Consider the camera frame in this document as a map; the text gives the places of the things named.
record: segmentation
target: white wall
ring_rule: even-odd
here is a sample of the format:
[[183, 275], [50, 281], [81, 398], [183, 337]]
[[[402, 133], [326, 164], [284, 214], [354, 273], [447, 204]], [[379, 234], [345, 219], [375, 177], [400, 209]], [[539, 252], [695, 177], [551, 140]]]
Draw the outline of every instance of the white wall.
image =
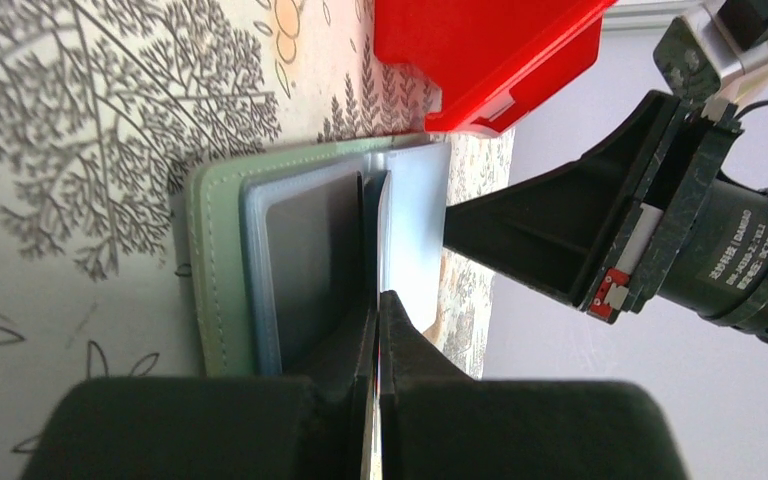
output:
[[[651, 60], [660, 34], [607, 35], [596, 66], [517, 127], [511, 182], [577, 159], [665, 89]], [[744, 125], [725, 169], [768, 186], [768, 109]], [[665, 410], [694, 478], [768, 478], [768, 346], [661, 299], [611, 327], [500, 278], [484, 372], [633, 381]]]

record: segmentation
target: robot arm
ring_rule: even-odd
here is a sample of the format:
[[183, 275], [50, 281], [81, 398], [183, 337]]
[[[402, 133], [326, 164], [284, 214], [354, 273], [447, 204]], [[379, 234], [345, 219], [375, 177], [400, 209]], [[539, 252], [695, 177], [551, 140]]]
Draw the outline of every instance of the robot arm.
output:
[[674, 95], [579, 161], [450, 207], [446, 246], [608, 323], [659, 295], [768, 343], [768, 189], [721, 171], [768, 83], [768, 1], [693, 8], [654, 58]]

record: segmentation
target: table surface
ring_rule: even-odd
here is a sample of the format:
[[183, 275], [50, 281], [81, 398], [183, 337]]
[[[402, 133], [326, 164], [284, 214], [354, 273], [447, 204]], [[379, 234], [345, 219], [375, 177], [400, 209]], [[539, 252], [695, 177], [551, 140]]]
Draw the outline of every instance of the table surface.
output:
[[[0, 478], [83, 379], [200, 373], [190, 170], [421, 127], [434, 89], [375, 61], [371, 6], [0, 2]], [[454, 142], [450, 202], [507, 183], [510, 135]], [[492, 273], [445, 264], [426, 334], [480, 375]]]

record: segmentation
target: stitching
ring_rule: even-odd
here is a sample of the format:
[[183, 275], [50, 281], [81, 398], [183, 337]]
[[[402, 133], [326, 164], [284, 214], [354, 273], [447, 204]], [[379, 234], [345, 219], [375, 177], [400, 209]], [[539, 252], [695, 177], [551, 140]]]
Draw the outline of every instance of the stitching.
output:
[[267, 173], [273, 170], [278, 170], [279, 168], [287, 168], [295, 165], [302, 165], [304, 163], [315, 162], [317, 160], [322, 160], [325, 158], [340, 157], [340, 156], [350, 155], [358, 152], [371, 152], [374, 150], [378, 150], [378, 148], [373, 148], [372, 150], [370, 150], [364, 147], [355, 147], [343, 152], [324, 153], [314, 157], [301, 158], [289, 163], [281, 163], [279, 165], [273, 165], [271, 167], [259, 168], [256, 170], [247, 170], [245, 172], [234, 172], [231, 175], [226, 175], [222, 178], [214, 180], [207, 185], [204, 198], [207, 203], [207, 236], [210, 242], [210, 278], [213, 284], [211, 291], [213, 292], [213, 304], [216, 307], [216, 323], [217, 323], [217, 330], [219, 332], [219, 345], [222, 351], [222, 372], [221, 373], [226, 373], [228, 371], [228, 352], [225, 344], [225, 330], [222, 324], [222, 312], [219, 308], [219, 292], [218, 292], [217, 281], [216, 281], [216, 253], [215, 253], [214, 242], [213, 242], [213, 215], [212, 215], [212, 202], [210, 200], [210, 192], [217, 186], [227, 183], [235, 178], [242, 180], [243, 178], [249, 175], [258, 175], [261, 173]]
[[[195, 195], [195, 189], [189, 189], [189, 205], [195, 205], [196, 202], [196, 195]], [[198, 251], [200, 250], [200, 244], [198, 242], [198, 237], [196, 235], [196, 215], [195, 215], [195, 209], [188, 208], [188, 219], [187, 222], [187, 229], [189, 230], [189, 239], [191, 240], [190, 243], [190, 257], [194, 254], [198, 254]], [[202, 268], [199, 262], [191, 262], [191, 268], [193, 269], [193, 287], [196, 292], [201, 290], [202, 280]], [[199, 338], [201, 340], [201, 344], [203, 348], [206, 348], [209, 345], [209, 332], [207, 331], [207, 328], [204, 324], [204, 299], [201, 298], [201, 295], [198, 295], [196, 293], [195, 295], [195, 307], [196, 307], [196, 322], [199, 326]], [[205, 370], [208, 372], [211, 371], [215, 367], [213, 357], [210, 355], [205, 355]]]

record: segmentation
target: red box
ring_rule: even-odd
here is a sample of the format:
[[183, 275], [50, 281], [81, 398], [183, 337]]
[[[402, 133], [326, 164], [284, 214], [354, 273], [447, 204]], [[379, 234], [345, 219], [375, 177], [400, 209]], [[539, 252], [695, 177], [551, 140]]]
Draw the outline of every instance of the red box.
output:
[[434, 132], [496, 136], [596, 61], [616, 0], [376, 0], [374, 50], [443, 91]]

